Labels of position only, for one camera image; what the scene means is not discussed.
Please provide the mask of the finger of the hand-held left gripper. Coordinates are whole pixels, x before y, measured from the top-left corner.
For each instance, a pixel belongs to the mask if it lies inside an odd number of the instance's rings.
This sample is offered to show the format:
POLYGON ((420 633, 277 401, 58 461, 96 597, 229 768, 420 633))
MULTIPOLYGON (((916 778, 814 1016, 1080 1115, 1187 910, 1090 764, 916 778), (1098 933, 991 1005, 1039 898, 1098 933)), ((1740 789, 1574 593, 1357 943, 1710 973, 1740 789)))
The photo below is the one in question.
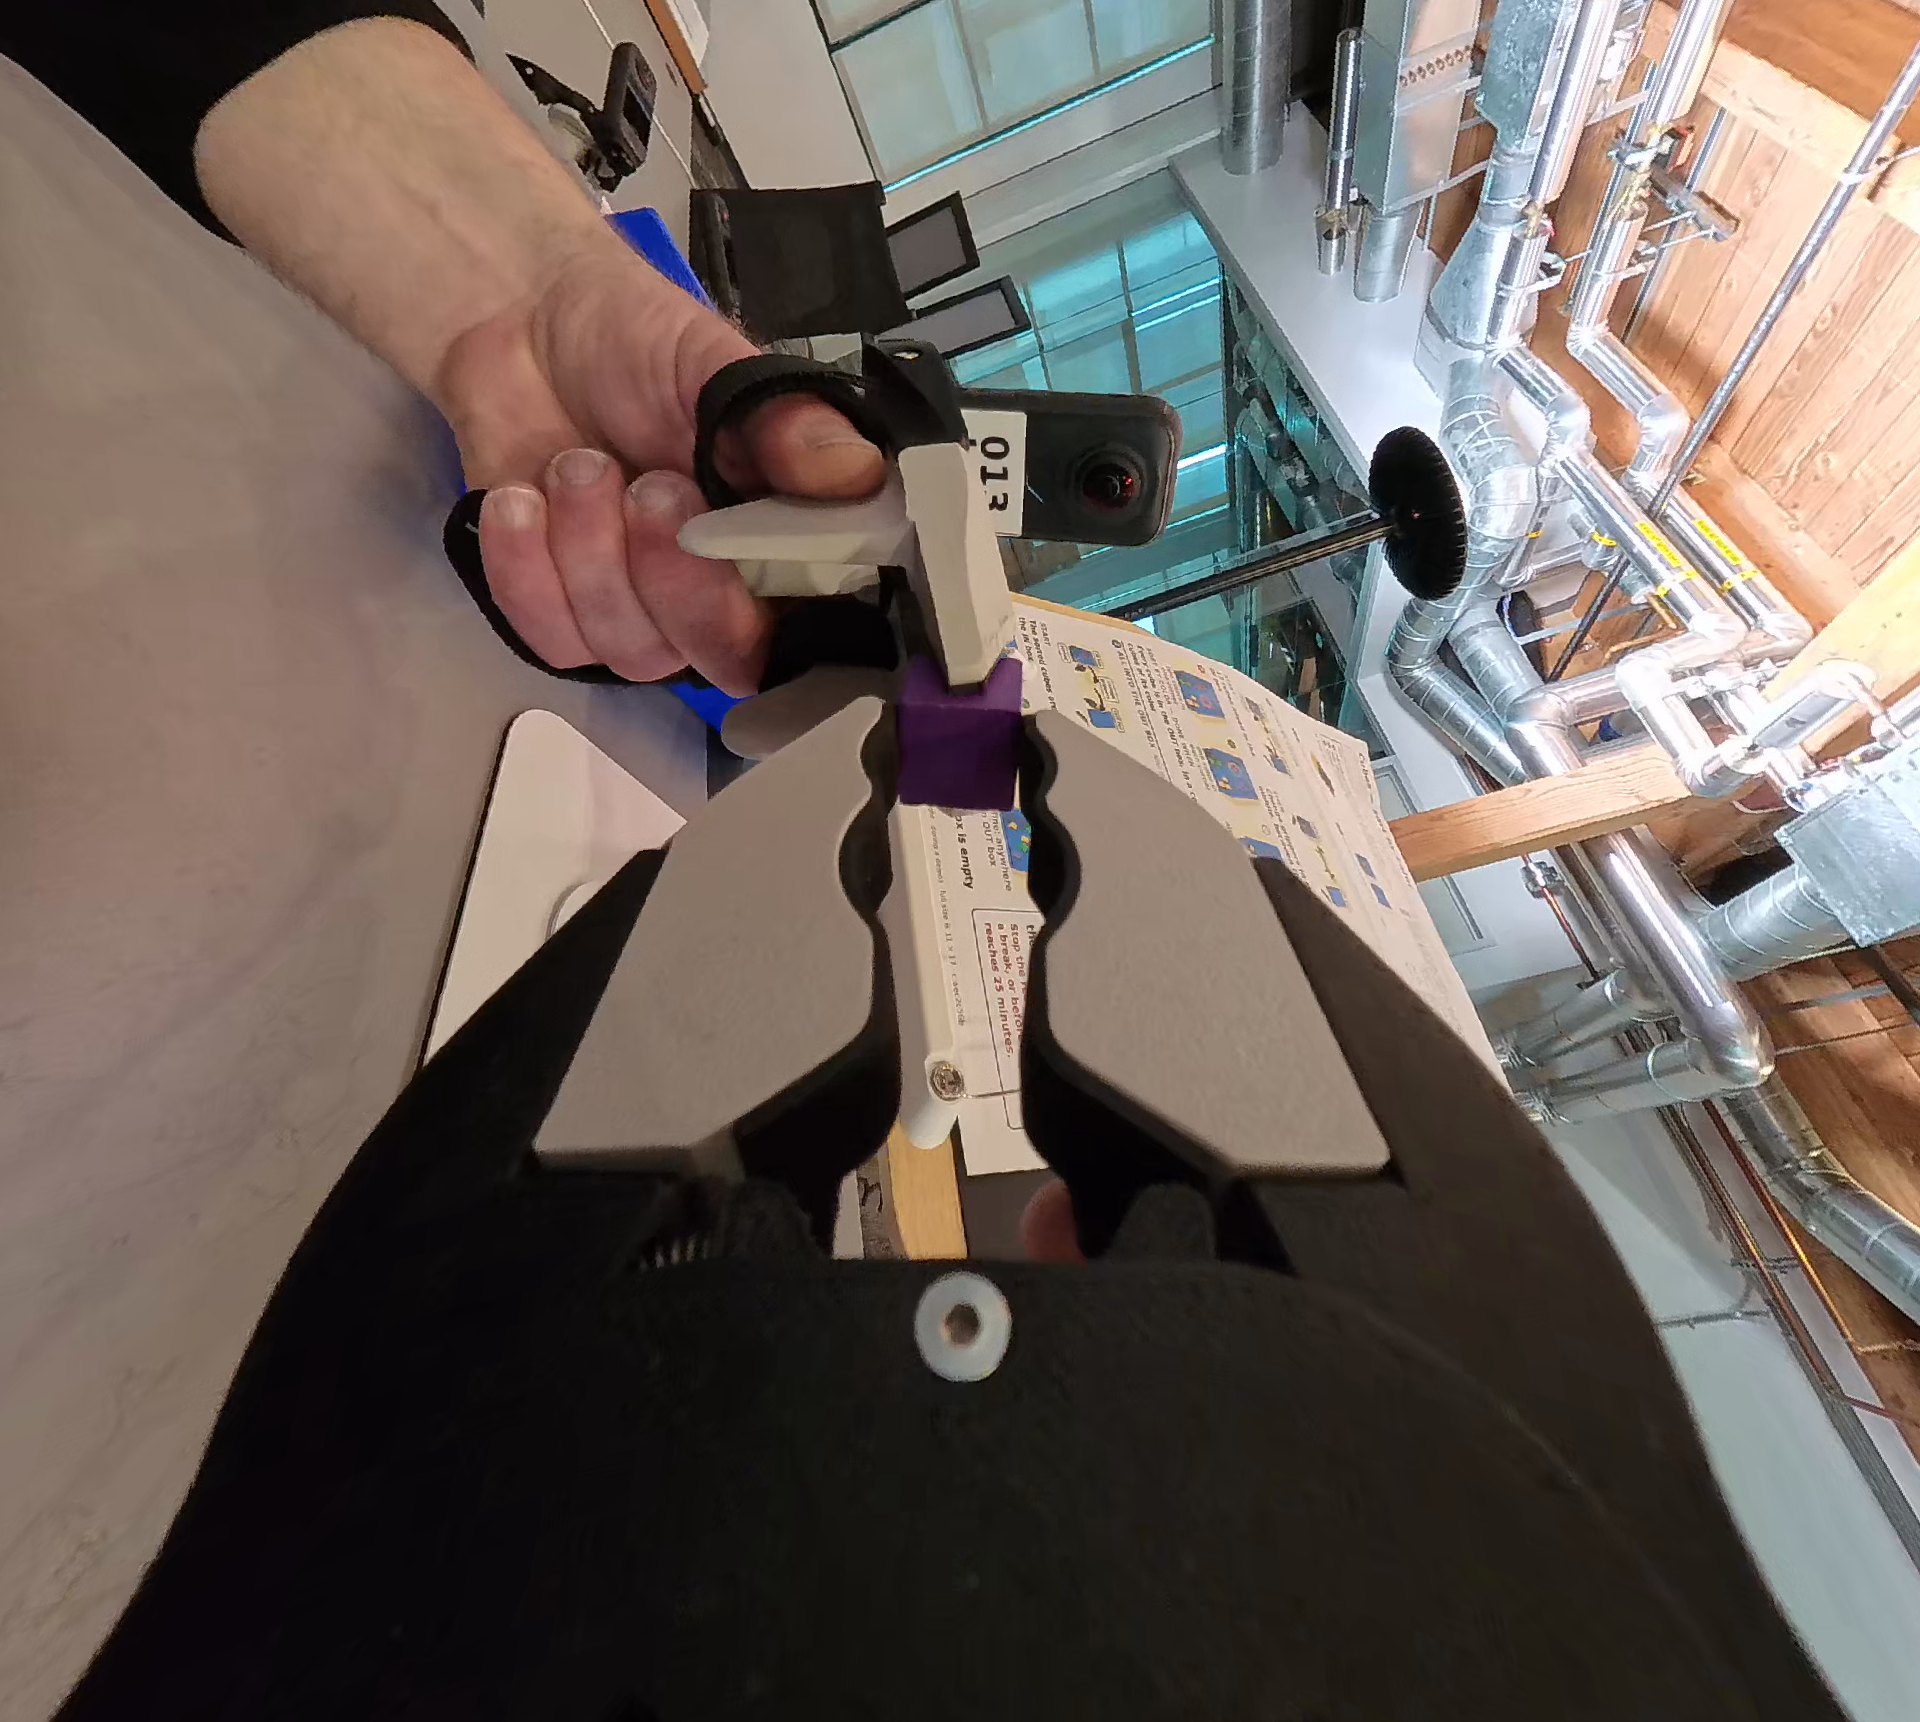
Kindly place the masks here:
POLYGON ((925 631, 950 690, 978 690, 1014 637, 1014 601, 985 509, 973 452, 956 441, 906 446, 899 459, 925 631))

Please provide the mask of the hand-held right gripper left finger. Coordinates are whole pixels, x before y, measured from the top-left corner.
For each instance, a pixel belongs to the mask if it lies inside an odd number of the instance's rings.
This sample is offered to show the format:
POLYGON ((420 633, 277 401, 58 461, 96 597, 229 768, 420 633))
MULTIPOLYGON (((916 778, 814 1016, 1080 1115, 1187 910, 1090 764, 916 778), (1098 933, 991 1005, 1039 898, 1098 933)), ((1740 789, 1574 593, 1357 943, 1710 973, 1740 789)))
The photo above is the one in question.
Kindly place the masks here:
POLYGON ((852 1172, 900 1106, 894 712, 852 700, 664 849, 534 1142, 549 1167, 852 1172))

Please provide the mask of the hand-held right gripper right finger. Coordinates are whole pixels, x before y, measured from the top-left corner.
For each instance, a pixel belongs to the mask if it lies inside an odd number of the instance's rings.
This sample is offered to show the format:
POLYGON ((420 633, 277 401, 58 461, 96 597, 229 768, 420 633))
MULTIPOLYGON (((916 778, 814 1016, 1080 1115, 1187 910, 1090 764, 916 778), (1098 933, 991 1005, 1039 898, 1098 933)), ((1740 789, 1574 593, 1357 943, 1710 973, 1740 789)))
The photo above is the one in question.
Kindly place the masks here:
POLYGON ((1077 721, 1025 725, 1043 928, 1020 1113, 1064 1180, 1370 1180, 1390 1151, 1285 919, 1204 806, 1077 721))

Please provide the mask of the purple cube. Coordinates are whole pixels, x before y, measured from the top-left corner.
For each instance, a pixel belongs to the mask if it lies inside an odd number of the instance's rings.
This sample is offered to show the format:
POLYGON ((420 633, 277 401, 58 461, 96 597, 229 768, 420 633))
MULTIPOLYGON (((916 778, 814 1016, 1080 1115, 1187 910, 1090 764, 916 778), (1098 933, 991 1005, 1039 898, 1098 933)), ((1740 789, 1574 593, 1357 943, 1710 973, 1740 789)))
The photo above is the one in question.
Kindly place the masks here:
POLYGON ((933 657, 914 657, 894 708, 896 799, 1000 814, 1016 808, 1025 725, 1025 669, 1003 654, 978 687, 950 685, 933 657))

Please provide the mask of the person's left forearm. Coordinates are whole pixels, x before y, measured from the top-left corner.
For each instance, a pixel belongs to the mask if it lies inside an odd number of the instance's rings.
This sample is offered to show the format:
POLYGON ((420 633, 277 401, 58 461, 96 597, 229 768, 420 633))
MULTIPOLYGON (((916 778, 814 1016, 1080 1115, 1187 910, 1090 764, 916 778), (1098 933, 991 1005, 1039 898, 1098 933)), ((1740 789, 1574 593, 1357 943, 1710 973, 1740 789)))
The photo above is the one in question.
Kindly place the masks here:
POLYGON ((434 0, 3 0, 5 58, 418 391, 675 371, 675 295, 434 0))

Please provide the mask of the person's left hand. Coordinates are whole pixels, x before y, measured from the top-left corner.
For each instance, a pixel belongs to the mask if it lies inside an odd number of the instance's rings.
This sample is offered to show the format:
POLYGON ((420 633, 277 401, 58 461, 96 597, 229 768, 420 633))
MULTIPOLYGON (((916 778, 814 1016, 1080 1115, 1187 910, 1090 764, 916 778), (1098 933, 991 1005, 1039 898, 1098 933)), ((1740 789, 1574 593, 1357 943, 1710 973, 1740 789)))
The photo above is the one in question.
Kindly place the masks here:
POLYGON ((708 511, 700 393, 752 355, 612 232, 455 337, 430 394, 485 493, 493 605, 541 665, 634 685, 688 669, 737 698, 756 690, 772 605, 681 545, 708 511))

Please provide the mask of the small grey-screen monitor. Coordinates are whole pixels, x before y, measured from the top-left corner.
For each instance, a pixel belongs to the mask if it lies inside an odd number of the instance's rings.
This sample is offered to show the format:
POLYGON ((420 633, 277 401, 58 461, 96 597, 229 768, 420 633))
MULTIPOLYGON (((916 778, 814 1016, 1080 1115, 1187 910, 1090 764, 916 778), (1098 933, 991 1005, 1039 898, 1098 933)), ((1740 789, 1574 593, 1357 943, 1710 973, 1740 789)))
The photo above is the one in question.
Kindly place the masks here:
POLYGON ((899 292, 913 303, 981 267, 966 199, 948 194, 885 226, 899 292))
POLYGON ((914 314, 906 335, 959 360, 1032 332, 1026 300, 1011 276, 994 278, 914 314))

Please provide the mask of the white board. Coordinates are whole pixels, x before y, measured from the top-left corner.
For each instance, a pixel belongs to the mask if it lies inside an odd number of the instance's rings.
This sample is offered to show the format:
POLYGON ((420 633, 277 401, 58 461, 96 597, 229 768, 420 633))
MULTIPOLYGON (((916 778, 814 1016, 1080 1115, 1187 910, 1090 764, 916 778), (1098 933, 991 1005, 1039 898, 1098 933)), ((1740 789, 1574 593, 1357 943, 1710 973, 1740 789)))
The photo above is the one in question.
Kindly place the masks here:
POLYGON ((452 921, 423 1060, 499 992, 633 857, 685 821, 563 716, 506 729, 452 921))

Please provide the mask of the white instruction sign stand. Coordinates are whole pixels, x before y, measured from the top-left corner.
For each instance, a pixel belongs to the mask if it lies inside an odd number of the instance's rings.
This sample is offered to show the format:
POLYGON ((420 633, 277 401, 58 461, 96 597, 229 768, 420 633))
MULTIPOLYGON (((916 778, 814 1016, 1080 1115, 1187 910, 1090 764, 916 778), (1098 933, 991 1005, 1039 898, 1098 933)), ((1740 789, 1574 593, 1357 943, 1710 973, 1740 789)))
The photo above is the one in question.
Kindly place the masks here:
MULTIPOLYGON (((1283 863, 1498 1075, 1361 739, 1218 659, 1040 598, 1016 601, 1005 653, 1020 667, 1025 711, 1063 712, 1191 799, 1243 852, 1283 863)), ((913 963, 900 1133, 887 1142, 890 1209, 906 1256, 954 1256, 964 1233, 948 1141, 961 1138, 974 1179, 1043 1167, 1016 1101, 1043 924, 1031 826, 1016 808, 906 802, 894 841, 913 963)))

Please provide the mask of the black monitor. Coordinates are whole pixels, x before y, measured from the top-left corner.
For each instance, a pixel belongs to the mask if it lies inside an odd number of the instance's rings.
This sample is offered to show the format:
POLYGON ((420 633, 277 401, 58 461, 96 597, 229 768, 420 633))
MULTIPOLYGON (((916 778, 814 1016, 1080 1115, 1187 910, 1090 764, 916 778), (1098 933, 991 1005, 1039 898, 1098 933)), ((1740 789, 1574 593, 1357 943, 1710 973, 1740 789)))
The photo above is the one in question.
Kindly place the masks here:
POLYGON ((887 337, 908 325, 878 182, 693 191, 688 260, 750 339, 887 337))

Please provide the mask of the black stand with round top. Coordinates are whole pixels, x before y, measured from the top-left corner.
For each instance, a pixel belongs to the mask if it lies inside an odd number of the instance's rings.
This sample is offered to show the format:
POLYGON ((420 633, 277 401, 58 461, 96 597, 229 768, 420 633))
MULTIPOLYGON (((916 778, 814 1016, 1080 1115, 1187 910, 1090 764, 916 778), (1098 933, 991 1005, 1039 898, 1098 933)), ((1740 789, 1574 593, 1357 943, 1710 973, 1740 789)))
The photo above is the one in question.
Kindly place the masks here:
POLYGON ((1383 551, 1393 576, 1414 601, 1450 598, 1467 579, 1468 520, 1459 481, 1439 444, 1413 427, 1389 432, 1368 462, 1366 489, 1370 509, 1362 514, 1286 537, 1207 576, 1115 605, 1107 617, 1136 625, 1370 549, 1383 551))

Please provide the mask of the wooden ceiling beam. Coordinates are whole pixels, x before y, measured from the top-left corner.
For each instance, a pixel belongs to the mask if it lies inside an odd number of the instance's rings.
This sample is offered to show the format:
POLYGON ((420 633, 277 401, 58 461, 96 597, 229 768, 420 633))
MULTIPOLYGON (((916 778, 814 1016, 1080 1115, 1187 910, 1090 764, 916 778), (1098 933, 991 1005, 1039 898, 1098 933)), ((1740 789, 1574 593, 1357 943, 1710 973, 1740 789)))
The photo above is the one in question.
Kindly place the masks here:
POLYGON ((1538 850, 1579 847, 1686 810, 1693 790, 1658 747, 1632 747, 1555 775, 1389 825, 1420 885, 1538 850))

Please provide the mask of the blue plastic bin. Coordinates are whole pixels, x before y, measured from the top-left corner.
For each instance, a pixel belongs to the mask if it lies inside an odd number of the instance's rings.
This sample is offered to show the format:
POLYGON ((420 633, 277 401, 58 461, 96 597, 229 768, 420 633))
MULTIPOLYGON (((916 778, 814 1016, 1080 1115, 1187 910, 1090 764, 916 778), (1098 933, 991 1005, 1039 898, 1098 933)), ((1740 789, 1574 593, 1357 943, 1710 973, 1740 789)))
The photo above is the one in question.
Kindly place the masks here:
MULTIPOLYGON (((605 221, 651 271, 700 307, 715 310, 706 286, 658 210, 651 206, 614 209, 605 214, 605 221)), ((660 689, 676 703, 682 703, 712 737, 721 737, 729 712, 738 706, 737 697, 699 679, 694 671, 685 671, 676 679, 663 680, 660 689)))

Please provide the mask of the bundle of silver insulated pipes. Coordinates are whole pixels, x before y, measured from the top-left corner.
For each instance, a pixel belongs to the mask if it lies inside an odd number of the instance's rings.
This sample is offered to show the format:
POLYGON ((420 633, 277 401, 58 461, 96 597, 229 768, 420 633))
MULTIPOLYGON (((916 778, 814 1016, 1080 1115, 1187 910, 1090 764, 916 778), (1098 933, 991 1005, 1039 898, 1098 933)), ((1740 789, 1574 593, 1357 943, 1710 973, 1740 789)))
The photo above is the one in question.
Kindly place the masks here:
POLYGON ((1784 870, 1715 904, 1638 825, 1552 849, 1612 969, 1504 1046, 1549 1122, 1716 1106, 1788 1223, 1917 1318, 1917 1223, 1862 1186, 1776 1075, 1747 983, 1917 936, 1917 692, 1812 657, 1812 625, 1685 493, 1701 436, 1616 335, 1735 0, 1494 0, 1468 98, 1493 130, 1426 300, 1420 372, 1467 514, 1459 590, 1389 640, 1409 708, 1500 786, 1661 748, 1694 800, 1776 792, 1784 870))

